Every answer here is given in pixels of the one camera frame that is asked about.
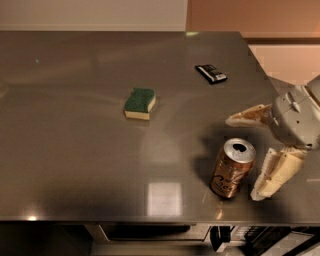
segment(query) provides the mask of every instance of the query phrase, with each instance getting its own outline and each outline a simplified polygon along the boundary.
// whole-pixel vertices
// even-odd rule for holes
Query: small black device
[[[227,80],[227,76],[211,64],[196,65],[195,69],[198,70],[210,84]]]

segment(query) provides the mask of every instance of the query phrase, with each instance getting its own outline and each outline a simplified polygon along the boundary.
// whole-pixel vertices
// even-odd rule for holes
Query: stainless steel countertop
[[[207,63],[229,79],[210,86],[194,69]],[[318,152],[272,199],[250,199],[281,144],[224,124],[276,96],[237,32],[0,32],[0,78],[0,220],[320,223]],[[155,90],[150,121],[125,118],[133,87]],[[257,168],[224,200],[208,184],[234,137]]]

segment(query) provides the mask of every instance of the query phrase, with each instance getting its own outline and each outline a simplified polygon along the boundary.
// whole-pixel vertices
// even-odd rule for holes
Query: wall
[[[319,0],[189,0],[189,31],[240,31],[244,37],[320,37]]]
[[[1,0],[0,30],[184,31],[188,0]]]

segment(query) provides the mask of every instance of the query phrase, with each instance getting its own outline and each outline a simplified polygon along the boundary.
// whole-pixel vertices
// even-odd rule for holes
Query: aluminum can
[[[246,140],[228,140],[219,150],[210,188],[219,196],[234,197],[242,179],[255,165],[256,151]]]

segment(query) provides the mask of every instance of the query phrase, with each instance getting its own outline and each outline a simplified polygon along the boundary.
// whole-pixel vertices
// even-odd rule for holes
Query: yellow sponge
[[[150,120],[150,111],[156,103],[156,95],[152,89],[133,88],[131,96],[124,105],[127,118]]]

